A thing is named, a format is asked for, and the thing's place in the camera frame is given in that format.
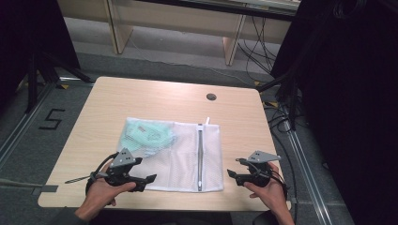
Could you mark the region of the black metal stand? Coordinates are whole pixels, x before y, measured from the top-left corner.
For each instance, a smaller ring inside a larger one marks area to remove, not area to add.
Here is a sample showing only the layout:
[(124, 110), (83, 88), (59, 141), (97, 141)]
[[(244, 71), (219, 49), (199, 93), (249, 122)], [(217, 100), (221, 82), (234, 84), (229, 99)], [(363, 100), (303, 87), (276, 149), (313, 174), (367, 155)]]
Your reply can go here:
[(26, 113), (33, 111), (38, 104), (38, 74), (40, 74), (46, 83), (58, 83), (60, 77), (55, 71), (56, 67), (61, 67), (68, 73), (85, 83), (94, 81), (83, 74), (78, 68), (70, 66), (59, 57), (48, 52), (33, 52), (28, 59), (28, 101)]
[(279, 85), (279, 89), (277, 94), (275, 95), (276, 99), (280, 103), (284, 103), (287, 105), (287, 120), (290, 123), (290, 129), (295, 130), (295, 119), (296, 119), (296, 107), (298, 101), (298, 85), (295, 78), (294, 72), (286, 72), (284, 75), (274, 79), (271, 82), (267, 82), (266, 84), (262, 84), (256, 87), (256, 90), (261, 93), (269, 88)]

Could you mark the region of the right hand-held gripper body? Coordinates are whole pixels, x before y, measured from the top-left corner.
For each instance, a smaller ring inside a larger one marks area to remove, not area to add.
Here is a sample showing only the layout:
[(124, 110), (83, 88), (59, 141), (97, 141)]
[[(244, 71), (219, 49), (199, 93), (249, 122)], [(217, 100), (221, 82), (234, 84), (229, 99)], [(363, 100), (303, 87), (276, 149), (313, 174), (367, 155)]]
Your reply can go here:
[(272, 155), (262, 151), (254, 151), (249, 157), (237, 158), (237, 161), (241, 165), (248, 167), (249, 176), (251, 177), (250, 183), (262, 188), (265, 187), (273, 177), (269, 163), (280, 159), (281, 158), (277, 155)]

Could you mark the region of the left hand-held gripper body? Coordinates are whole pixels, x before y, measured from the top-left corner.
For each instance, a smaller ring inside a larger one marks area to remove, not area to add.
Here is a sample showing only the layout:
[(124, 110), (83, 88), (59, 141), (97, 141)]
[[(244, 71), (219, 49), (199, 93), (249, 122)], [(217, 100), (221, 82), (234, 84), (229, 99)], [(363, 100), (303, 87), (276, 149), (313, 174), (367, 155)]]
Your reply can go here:
[(124, 148), (117, 153), (115, 159), (108, 167), (105, 178), (106, 182), (114, 187), (121, 186), (130, 182), (137, 184), (145, 184), (144, 178), (130, 176), (130, 170), (133, 166), (142, 162), (141, 157), (134, 157), (131, 152)]

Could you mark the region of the aluminium floor rail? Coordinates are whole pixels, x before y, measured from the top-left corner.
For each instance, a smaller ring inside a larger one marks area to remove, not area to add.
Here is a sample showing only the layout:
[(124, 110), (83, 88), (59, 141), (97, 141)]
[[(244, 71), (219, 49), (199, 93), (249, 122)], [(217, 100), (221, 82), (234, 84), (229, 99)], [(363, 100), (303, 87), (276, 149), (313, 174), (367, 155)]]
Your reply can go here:
[(301, 142), (299, 141), (299, 136), (288, 121), (284, 122), (283, 125), (286, 128), (288, 139), (292, 145), (293, 152), (298, 162), (298, 167), (302, 173), (319, 223), (320, 225), (333, 225), (329, 209), (314, 179), (309, 162), (305, 156)]
[(6, 140), (0, 145), (0, 169), (7, 162), (8, 158), (21, 141), (23, 135), (30, 128), (31, 124), (34, 122), (39, 111), (41, 110), (46, 98), (54, 89), (54, 84), (46, 84), (43, 87), (42, 91), (38, 95), (38, 101), (36, 105), (32, 107), (29, 112), (25, 112), (23, 114), (23, 117), (20, 119), (19, 123), (8, 135)]

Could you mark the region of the white mesh laundry bag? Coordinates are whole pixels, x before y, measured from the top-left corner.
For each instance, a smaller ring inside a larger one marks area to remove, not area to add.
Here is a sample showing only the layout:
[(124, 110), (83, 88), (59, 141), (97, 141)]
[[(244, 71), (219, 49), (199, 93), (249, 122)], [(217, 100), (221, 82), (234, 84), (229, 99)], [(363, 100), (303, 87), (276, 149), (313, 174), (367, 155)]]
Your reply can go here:
[(158, 121), (171, 126), (174, 144), (132, 167), (130, 175), (156, 174), (150, 190), (211, 192), (223, 190), (221, 132), (218, 125)]

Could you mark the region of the grey tape strip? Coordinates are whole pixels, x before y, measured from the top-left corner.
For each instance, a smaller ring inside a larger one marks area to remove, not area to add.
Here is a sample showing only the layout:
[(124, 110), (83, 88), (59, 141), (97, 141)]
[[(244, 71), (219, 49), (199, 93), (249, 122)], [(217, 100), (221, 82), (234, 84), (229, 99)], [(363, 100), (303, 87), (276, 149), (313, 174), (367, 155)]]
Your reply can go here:
[(35, 187), (32, 191), (33, 194), (39, 195), (42, 192), (56, 192), (58, 189), (57, 185), (44, 185), (41, 187)]

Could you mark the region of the person's right hand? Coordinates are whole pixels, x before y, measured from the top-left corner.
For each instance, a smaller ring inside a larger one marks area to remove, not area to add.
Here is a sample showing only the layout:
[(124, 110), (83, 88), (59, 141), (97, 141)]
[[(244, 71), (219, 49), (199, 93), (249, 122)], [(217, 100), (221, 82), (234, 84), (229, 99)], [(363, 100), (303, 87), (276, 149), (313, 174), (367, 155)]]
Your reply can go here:
[(251, 198), (259, 198), (275, 216), (283, 217), (289, 214), (283, 186), (274, 179), (270, 179), (265, 187), (250, 182), (245, 182), (244, 187), (252, 192)]

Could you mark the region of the light wooden desk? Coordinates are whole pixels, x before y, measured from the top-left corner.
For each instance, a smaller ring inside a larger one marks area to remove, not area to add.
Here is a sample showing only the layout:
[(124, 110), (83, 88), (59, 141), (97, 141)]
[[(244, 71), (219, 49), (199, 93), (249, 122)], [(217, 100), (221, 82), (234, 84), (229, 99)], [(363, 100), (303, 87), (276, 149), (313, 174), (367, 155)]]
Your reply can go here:
[(280, 44), (300, 0), (57, 0), (65, 17), (108, 23), (121, 54), (136, 26), (222, 38), (231, 66), (241, 39)]

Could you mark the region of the black curtain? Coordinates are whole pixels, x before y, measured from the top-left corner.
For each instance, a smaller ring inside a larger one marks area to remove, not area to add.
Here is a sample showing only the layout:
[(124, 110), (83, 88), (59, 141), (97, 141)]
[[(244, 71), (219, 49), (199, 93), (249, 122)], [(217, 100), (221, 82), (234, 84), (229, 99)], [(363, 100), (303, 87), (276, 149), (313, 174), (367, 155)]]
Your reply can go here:
[(35, 52), (80, 64), (57, 0), (0, 0), (0, 110), (11, 100)]
[(355, 225), (398, 225), (398, 0), (340, 0), (298, 88)]

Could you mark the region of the pale green folded cloth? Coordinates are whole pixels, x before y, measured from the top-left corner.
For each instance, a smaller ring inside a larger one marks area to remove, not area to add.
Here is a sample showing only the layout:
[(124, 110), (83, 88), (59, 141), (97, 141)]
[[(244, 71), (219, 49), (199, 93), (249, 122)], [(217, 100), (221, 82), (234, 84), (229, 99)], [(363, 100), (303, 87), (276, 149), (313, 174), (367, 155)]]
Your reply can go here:
[(170, 148), (175, 140), (176, 135), (168, 124), (129, 119), (121, 133), (119, 145), (135, 157), (148, 158)]

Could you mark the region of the person's left hand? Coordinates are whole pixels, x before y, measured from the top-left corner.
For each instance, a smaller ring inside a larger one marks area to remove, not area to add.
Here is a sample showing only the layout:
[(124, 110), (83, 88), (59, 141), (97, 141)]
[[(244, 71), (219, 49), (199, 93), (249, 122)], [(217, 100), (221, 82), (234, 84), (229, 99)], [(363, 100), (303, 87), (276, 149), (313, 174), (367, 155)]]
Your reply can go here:
[(98, 179), (88, 190), (84, 202), (79, 208), (94, 211), (97, 215), (106, 205), (115, 206), (115, 197), (118, 194), (128, 192), (135, 187), (136, 184), (133, 182), (113, 187), (103, 178)]

